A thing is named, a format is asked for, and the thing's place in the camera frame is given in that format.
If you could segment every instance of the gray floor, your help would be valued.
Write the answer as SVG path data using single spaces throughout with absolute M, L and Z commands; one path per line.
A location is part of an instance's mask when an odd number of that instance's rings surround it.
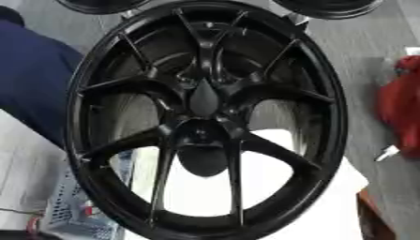
M 269 8 L 267 1 L 261 2 Z M 0 0 L 0 4 L 18 9 L 30 29 L 83 53 L 119 21 L 114 15 L 78 14 L 53 0 Z M 367 16 L 339 22 L 313 20 L 309 28 L 346 92 L 351 118 L 347 157 L 368 178 L 368 190 L 398 239 L 420 239 L 420 162 L 401 157 L 373 162 L 393 142 L 392 133 L 373 114 L 375 91 L 389 81 L 389 75 L 383 73 L 383 59 L 398 59 L 404 47 L 419 45 L 420 2 L 387 0 Z

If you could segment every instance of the gray plastic basket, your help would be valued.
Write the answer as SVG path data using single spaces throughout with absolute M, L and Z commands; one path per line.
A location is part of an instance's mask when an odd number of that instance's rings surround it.
M 124 183 L 130 179 L 132 152 L 121 153 L 112 159 L 112 167 Z M 40 228 L 65 239 L 114 240 L 118 224 L 99 212 L 91 217 L 83 214 L 83 205 L 89 201 L 78 185 L 69 167 L 63 170 L 49 200 Z

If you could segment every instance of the red bag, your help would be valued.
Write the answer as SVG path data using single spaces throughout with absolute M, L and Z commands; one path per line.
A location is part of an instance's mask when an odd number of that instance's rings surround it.
M 420 55 L 402 58 L 396 68 L 405 73 L 381 88 L 379 116 L 398 135 L 401 153 L 420 158 Z

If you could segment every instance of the person's leg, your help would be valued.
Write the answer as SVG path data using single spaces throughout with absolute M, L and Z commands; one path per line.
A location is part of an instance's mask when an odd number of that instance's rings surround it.
M 21 14 L 9 7 L 0 6 L 0 20 L 15 23 L 19 26 L 24 26 L 24 20 Z
M 0 108 L 63 147 L 68 81 L 82 56 L 0 20 Z

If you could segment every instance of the black wheel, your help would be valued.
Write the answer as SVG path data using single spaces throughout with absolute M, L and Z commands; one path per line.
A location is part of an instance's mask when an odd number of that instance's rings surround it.
M 157 125 L 115 137 L 115 123 L 138 96 L 154 102 Z M 305 147 L 290 151 L 250 131 L 254 108 L 267 99 L 305 113 L 299 121 L 306 127 L 298 129 Z M 278 16 L 240 3 L 188 1 L 149 9 L 102 39 L 69 87 L 66 147 L 79 183 L 110 218 L 151 239 L 256 239 L 277 231 L 324 191 L 346 136 L 343 92 L 319 47 Z M 110 164 L 112 156 L 145 146 L 159 148 L 150 200 L 133 193 Z M 284 187 L 249 208 L 242 199 L 244 151 L 293 169 Z M 192 217 L 166 210 L 174 155 L 196 175 L 227 169 L 232 211 Z M 200 169 L 206 156 L 224 160 Z
M 368 14 L 383 0 L 273 0 L 299 14 L 319 19 L 350 19 Z
M 86 14 L 112 14 L 138 8 L 150 0 L 57 0 L 64 7 Z

